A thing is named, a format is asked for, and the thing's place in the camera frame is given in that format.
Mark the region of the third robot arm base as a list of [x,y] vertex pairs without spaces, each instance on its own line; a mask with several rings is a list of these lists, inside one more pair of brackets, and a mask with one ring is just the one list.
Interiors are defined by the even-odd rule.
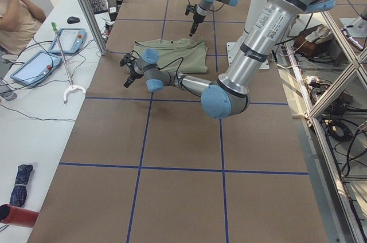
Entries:
[[366,46],[366,8],[357,18],[339,18],[344,37],[359,51]]

